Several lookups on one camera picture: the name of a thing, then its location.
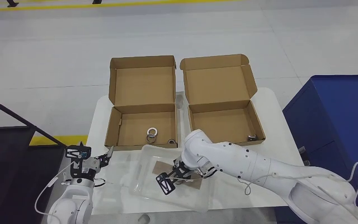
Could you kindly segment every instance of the metal ring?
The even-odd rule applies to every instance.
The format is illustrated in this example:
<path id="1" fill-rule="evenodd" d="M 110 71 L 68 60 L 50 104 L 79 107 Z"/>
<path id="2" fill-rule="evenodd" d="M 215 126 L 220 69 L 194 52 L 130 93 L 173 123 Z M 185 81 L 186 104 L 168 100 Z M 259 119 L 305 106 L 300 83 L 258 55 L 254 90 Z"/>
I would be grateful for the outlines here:
<path id="1" fill-rule="evenodd" d="M 145 140 L 147 140 L 148 143 L 154 143 L 156 141 L 156 136 L 152 133 L 147 134 Z"/>
<path id="2" fill-rule="evenodd" d="M 175 144 L 175 140 L 174 139 L 169 139 L 168 144 Z"/>
<path id="3" fill-rule="evenodd" d="M 157 130 L 156 128 L 149 128 L 149 129 L 147 130 L 147 134 L 150 134 L 150 131 L 151 131 L 151 130 L 154 130 L 154 131 L 155 131 L 154 135 L 157 136 L 158 130 Z"/>

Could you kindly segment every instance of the blue machine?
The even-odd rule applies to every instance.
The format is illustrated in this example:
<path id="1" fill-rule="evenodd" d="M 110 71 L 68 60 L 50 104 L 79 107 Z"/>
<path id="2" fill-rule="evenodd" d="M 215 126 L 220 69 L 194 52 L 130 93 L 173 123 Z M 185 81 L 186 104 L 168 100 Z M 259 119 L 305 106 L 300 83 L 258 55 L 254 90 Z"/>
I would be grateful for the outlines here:
<path id="1" fill-rule="evenodd" d="M 358 161 L 358 75 L 311 77 L 283 113 L 312 166 L 350 177 Z M 351 184 L 358 188 L 358 172 Z M 302 223 L 289 209 L 275 212 L 278 223 Z"/>

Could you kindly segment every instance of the cardboard piece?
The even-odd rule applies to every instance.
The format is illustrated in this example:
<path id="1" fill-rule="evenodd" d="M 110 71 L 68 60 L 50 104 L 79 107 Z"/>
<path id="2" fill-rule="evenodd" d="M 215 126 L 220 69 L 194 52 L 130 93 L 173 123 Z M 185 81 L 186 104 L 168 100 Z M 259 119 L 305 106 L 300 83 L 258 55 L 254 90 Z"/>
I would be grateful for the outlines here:
<path id="1" fill-rule="evenodd" d="M 159 175 L 163 172 L 166 172 L 167 174 L 169 174 L 171 171 L 173 171 L 173 165 L 167 164 L 162 161 L 157 161 L 156 164 L 154 165 L 152 173 Z M 183 182 L 182 184 L 199 190 L 202 182 L 201 176 L 198 174 L 192 174 L 191 178 L 194 180 L 193 182 Z"/>
<path id="2" fill-rule="evenodd" d="M 180 63 L 189 102 L 191 130 L 201 129 L 214 143 L 260 144 L 265 134 L 251 102 L 257 92 L 243 54 L 185 58 Z M 249 142 L 248 136 L 258 140 Z"/>
<path id="3" fill-rule="evenodd" d="M 109 99 L 113 103 L 105 146 L 139 150 L 147 130 L 156 128 L 151 145 L 177 148 L 174 56 L 112 58 Z"/>

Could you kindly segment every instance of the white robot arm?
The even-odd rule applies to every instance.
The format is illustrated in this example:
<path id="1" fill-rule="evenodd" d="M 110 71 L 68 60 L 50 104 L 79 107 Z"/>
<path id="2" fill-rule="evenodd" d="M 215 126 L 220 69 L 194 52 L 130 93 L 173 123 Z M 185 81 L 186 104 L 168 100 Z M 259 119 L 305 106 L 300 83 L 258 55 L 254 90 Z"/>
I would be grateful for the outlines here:
<path id="1" fill-rule="evenodd" d="M 112 153 L 113 146 L 106 154 L 97 157 L 91 157 L 91 148 L 82 145 L 82 143 L 79 146 L 67 147 L 65 156 L 71 158 L 71 164 L 67 166 L 71 166 L 71 178 L 67 179 L 64 173 L 62 184 L 68 185 L 68 187 L 51 206 L 49 213 L 38 211 L 37 201 L 46 187 L 52 186 L 58 179 L 56 175 L 38 196 L 35 202 L 36 212 L 47 215 L 48 224 L 87 224 L 93 209 L 93 188 L 105 184 L 102 179 L 104 181 L 102 184 L 95 185 L 95 175 L 100 172 L 102 167 L 109 164 Z"/>
<path id="2" fill-rule="evenodd" d="M 320 167 L 293 166 L 265 157 L 230 142 L 213 144 L 201 130 L 185 139 L 185 149 L 175 161 L 179 173 L 162 173 L 157 182 L 165 194 L 175 189 L 172 174 L 188 178 L 193 171 L 204 178 L 217 170 L 245 180 L 245 194 L 254 183 L 280 197 L 308 224 L 358 223 L 356 192 L 345 179 Z"/>

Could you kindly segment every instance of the yellow floor stripe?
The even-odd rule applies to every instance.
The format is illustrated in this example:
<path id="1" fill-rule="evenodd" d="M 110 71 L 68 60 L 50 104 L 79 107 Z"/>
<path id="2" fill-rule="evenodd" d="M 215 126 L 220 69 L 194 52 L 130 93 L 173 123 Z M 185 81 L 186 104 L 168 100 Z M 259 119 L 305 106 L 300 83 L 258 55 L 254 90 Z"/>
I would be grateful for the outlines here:
<path id="1" fill-rule="evenodd" d="M 88 136 L 54 136 L 54 137 L 60 142 L 64 143 L 66 146 L 69 146 L 72 144 L 78 144 L 80 141 L 82 141 L 83 144 L 86 144 Z M 47 144 L 55 144 L 55 143 L 44 136 L 33 136 L 30 142 L 31 146 L 40 146 L 40 145 L 42 146 Z"/>
<path id="2" fill-rule="evenodd" d="M 156 4 L 179 4 L 179 3 L 209 3 L 209 2 L 235 2 L 241 0 L 162 0 L 150 2 L 122 2 L 122 3 L 107 3 L 107 4 L 68 4 L 62 6 L 25 6 L 20 4 L 13 8 L 0 8 L 0 11 L 20 11 L 20 10 L 59 10 L 70 8 L 99 8 L 99 7 L 125 7 L 125 6 L 145 6 Z"/>

